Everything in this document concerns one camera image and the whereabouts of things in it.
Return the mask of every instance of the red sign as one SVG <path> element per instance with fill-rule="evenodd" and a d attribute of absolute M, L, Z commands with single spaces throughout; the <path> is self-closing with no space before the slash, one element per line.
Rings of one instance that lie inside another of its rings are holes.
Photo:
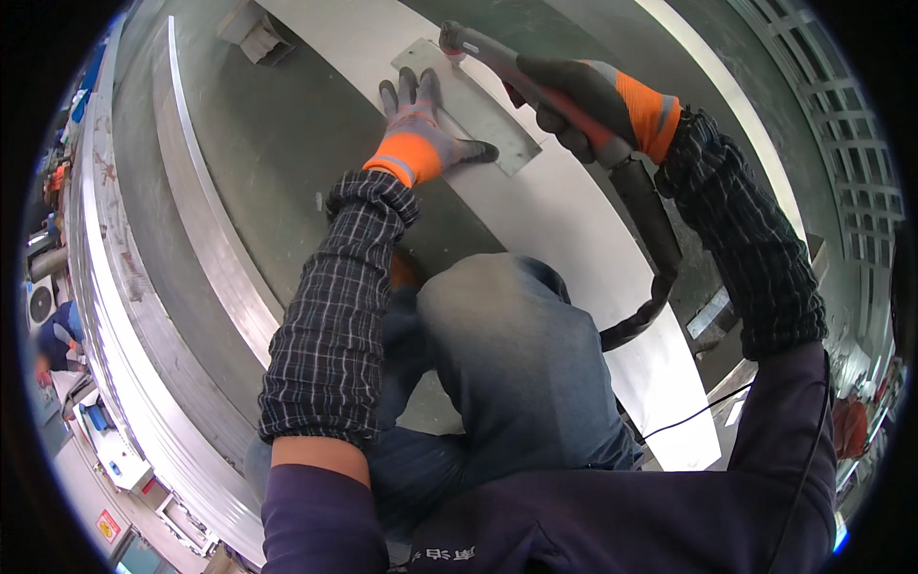
<path fill-rule="evenodd" d="M 115 522 L 115 519 L 112 518 L 108 511 L 102 511 L 99 514 L 99 518 L 95 521 L 95 527 L 99 529 L 99 532 L 102 533 L 102 536 L 106 538 L 109 544 L 115 542 L 115 538 L 121 532 L 121 527 L 118 526 L 118 523 Z"/>

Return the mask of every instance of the jeans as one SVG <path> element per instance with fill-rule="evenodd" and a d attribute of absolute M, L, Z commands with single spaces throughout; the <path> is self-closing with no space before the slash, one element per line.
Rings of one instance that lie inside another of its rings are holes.
<path fill-rule="evenodd" d="M 548 265 L 509 253 L 468 257 L 403 287 L 383 323 L 382 436 L 365 450 L 386 539 L 407 543 L 445 501 L 524 470 L 631 469 L 641 447 L 616 410 L 590 315 Z M 396 427 L 436 369 L 465 434 Z M 271 447 L 256 437 L 244 472 L 261 500 Z"/>

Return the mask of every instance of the orange glove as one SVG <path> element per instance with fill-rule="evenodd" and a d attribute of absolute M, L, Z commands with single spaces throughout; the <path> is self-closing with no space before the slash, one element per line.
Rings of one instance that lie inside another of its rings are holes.
<path fill-rule="evenodd" d="M 659 165 L 676 134 L 682 108 L 679 98 L 666 96 L 595 60 L 553 60 L 532 56 L 517 58 L 520 71 L 535 82 L 571 96 L 596 121 L 646 153 Z M 587 137 L 548 106 L 536 110 L 539 127 L 556 134 L 582 163 L 596 161 Z"/>
<path fill-rule="evenodd" d="M 487 163 L 498 158 L 498 149 L 478 140 L 458 140 L 440 129 L 437 107 L 440 83 L 430 68 L 420 75 L 420 85 L 410 68 L 398 72 L 398 92 L 388 80 L 379 85 L 388 126 L 383 142 L 364 169 L 381 168 L 403 184 L 433 179 L 454 163 Z"/>

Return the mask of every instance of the black cable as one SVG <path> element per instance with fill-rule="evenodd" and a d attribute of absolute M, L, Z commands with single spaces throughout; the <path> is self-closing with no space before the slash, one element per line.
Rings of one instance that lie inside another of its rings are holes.
<path fill-rule="evenodd" d="M 826 376 L 828 376 L 828 372 L 829 372 L 828 365 L 826 365 Z M 659 433 L 660 431 L 665 431 L 666 429 L 671 429 L 674 426 L 679 426 L 683 422 L 691 421 L 698 415 L 705 412 L 707 409 L 710 409 L 711 407 L 724 402 L 725 400 L 733 397 L 734 395 L 750 387 L 752 387 L 752 383 L 743 385 L 737 390 L 735 390 L 734 392 L 727 395 L 726 397 L 722 397 L 720 399 L 715 400 L 713 403 L 711 403 L 704 409 L 701 409 L 700 411 L 696 412 L 695 414 L 691 415 L 690 417 L 683 419 L 682 421 L 674 422 L 673 424 L 669 424 L 661 429 L 656 429 L 650 434 L 646 434 L 644 436 L 644 440 L 646 441 L 648 438 Z M 829 407 L 830 390 L 831 390 L 831 386 L 829 385 L 829 381 L 826 381 L 825 382 L 825 393 L 823 394 L 823 411 L 819 415 L 819 425 L 816 427 L 816 436 L 813 437 L 812 439 L 812 445 L 810 446 L 810 453 L 807 455 L 806 464 L 803 466 L 803 471 L 800 473 L 800 484 L 797 485 L 797 491 L 794 493 L 794 501 L 790 504 L 790 509 L 788 510 L 788 516 L 787 518 L 784 519 L 784 524 L 781 526 L 781 534 L 778 537 L 778 543 L 775 545 L 775 549 L 772 551 L 771 558 L 768 561 L 767 574 L 771 574 L 771 572 L 773 571 L 775 567 L 775 562 L 778 560 L 778 551 L 781 549 L 781 545 L 784 543 L 784 538 L 787 537 L 788 527 L 790 526 L 790 521 L 791 519 L 793 519 L 794 511 L 797 510 L 797 503 L 800 502 L 800 496 L 803 493 L 803 486 L 806 484 L 806 478 L 810 475 L 810 466 L 812 465 L 813 457 L 816 455 L 816 447 L 819 445 L 819 438 L 823 435 L 823 427 L 825 426 L 825 413 L 828 412 L 828 407 Z"/>
<path fill-rule="evenodd" d="M 828 378 L 828 355 L 826 356 L 826 378 Z M 825 424 L 825 413 L 829 411 L 829 391 L 831 386 L 829 381 L 825 381 L 825 394 L 823 395 L 823 412 L 819 415 L 819 426 L 816 428 L 816 436 L 812 439 L 812 445 L 810 446 L 810 453 L 806 457 L 806 465 L 803 467 L 803 472 L 800 473 L 800 484 L 797 485 L 797 492 L 794 494 L 794 502 L 790 505 L 790 510 L 788 510 L 788 517 L 784 520 L 784 525 L 781 526 L 781 536 L 778 538 L 778 543 L 775 545 L 774 551 L 771 553 L 771 559 L 768 561 L 768 570 L 767 574 L 771 574 L 772 570 L 775 568 L 775 562 L 778 560 L 778 551 L 781 549 L 781 544 L 784 542 L 784 538 L 788 534 L 788 527 L 790 526 L 790 520 L 794 517 L 794 511 L 797 510 L 797 503 L 800 501 L 800 495 L 803 493 L 803 485 L 806 484 L 806 478 L 810 474 L 810 465 L 812 464 L 812 459 L 816 454 L 816 447 L 819 445 L 819 438 L 823 435 L 823 425 Z"/>
<path fill-rule="evenodd" d="M 734 392 L 730 393 L 730 394 L 727 395 L 726 397 L 723 397 L 723 398 L 720 398 L 720 399 L 715 400 L 713 403 L 711 403 L 710 405 L 708 405 L 708 406 L 705 407 L 704 409 L 701 409 L 700 411 L 696 412 L 695 414 L 691 415 L 691 416 L 688 417 L 687 419 L 683 419 L 682 421 L 679 421 L 679 422 L 674 422 L 674 423 L 672 423 L 672 424 L 669 424 L 669 425 L 663 427 L 662 429 L 656 429 L 655 431 L 653 431 L 653 432 L 650 433 L 650 434 L 645 434 L 645 435 L 644 435 L 644 440 L 646 441 L 648 438 L 650 438 L 651 436 L 653 436 L 653 435 L 659 433 L 660 431 L 665 431 L 666 429 L 671 429 L 671 428 L 673 428 L 674 426 L 679 426 L 679 425 L 682 424 L 683 422 L 691 421 L 692 419 L 694 419 L 694 418 L 697 417 L 698 415 L 700 415 L 700 414 L 702 414 L 703 412 L 705 412 L 707 409 L 709 409 L 709 408 L 711 408 L 711 407 L 713 407 L 713 406 L 716 406 L 716 405 L 721 404 L 721 403 L 724 402 L 725 400 L 731 398 L 733 395 L 736 395 L 736 394 L 738 394 L 738 393 L 741 393 L 741 392 L 743 392 L 744 390 L 746 390 L 747 388 L 750 388 L 750 387 L 752 387 L 752 383 L 749 383 L 749 384 L 747 384 L 747 385 L 742 385 L 740 388 L 738 388 L 738 389 L 735 390 Z"/>

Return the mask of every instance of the checkered sleeve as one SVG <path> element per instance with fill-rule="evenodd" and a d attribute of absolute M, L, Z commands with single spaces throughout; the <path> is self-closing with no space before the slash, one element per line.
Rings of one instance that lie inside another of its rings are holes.
<path fill-rule="evenodd" d="M 346 174 L 327 204 L 329 236 L 303 266 L 274 334 L 264 375 L 259 435 L 309 435 L 363 447 L 378 434 L 383 314 L 392 248 L 419 216 L 393 175 Z"/>
<path fill-rule="evenodd" d="M 757 184 L 736 143 L 705 111 L 682 112 L 657 187 L 711 251 L 758 361 L 828 333 L 806 245 Z"/>

